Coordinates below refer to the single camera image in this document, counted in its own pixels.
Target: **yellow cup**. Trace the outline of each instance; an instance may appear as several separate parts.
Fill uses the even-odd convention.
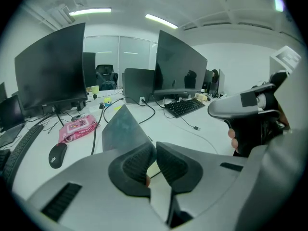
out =
[[[99,86],[92,86],[91,89],[93,94],[97,94],[100,92]]]

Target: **black mouse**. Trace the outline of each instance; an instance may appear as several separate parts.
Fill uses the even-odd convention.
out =
[[[65,143],[58,143],[51,149],[48,161],[52,168],[61,167],[66,149],[67,145]]]

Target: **laptop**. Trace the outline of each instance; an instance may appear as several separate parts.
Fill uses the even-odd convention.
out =
[[[0,103],[0,120],[5,130],[5,133],[0,138],[0,147],[3,147],[14,142],[25,125],[25,118],[17,95]]]

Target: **white cable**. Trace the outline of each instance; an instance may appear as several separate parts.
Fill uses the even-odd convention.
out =
[[[216,152],[216,154],[218,154],[218,152],[216,151],[216,149],[215,149],[215,147],[213,146],[213,144],[212,144],[210,141],[208,141],[206,138],[204,138],[204,137],[202,137],[202,136],[200,136],[200,135],[198,135],[198,134],[195,134],[195,133],[193,133],[193,132],[190,132],[190,131],[188,131],[188,130],[186,130],[186,129],[184,129],[184,128],[182,128],[182,127],[176,125],[176,124],[174,124],[174,123],[171,122],[169,119],[167,119],[167,121],[170,122],[172,125],[174,125],[174,126],[180,128],[180,129],[182,129],[182,130],[184,130],[184,131],[186,131],[186,132],[188,132],[188,133],[191,133],[191,134],[193,134],[193,135],[195,135],[195,136],[198,136],[199,138],[205,140],[206,142],[208,142],[208,143],[213,147],[213,149],[214,149],[214,151]]]

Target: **fluorescent light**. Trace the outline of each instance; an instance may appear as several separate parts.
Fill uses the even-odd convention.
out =
[[[279,12],[283,12],[284,4],[283,0],[275,0],[275,9]]]
[[[165,21],[165,20],[163,20],[163,19],[161,19],[161,18],[158,18],[158,17],[153,16],[153,15],[150,15],[150,14],[147,14],[147,15],[145,16],[145,18],[148,18],[148,19],[151,19],[151,20],[160,22],[160,23],[165,24],[165,25],[167,25],[167,26],[169,26],[169,27],[171,27],[171,28],[173,28],[173,29],[177,29],[177,28],[178,28],[176,25],[173,25],[172,23],[170,23],[170,22],[168,22],[168,21]]]
[[[69,15],[80,15],[80,14],[86,14],[86,13],[110,13],[111,8],[101,8],[101,9],[88,9],[88,10],[78,10],[75,12],[69,13]]]

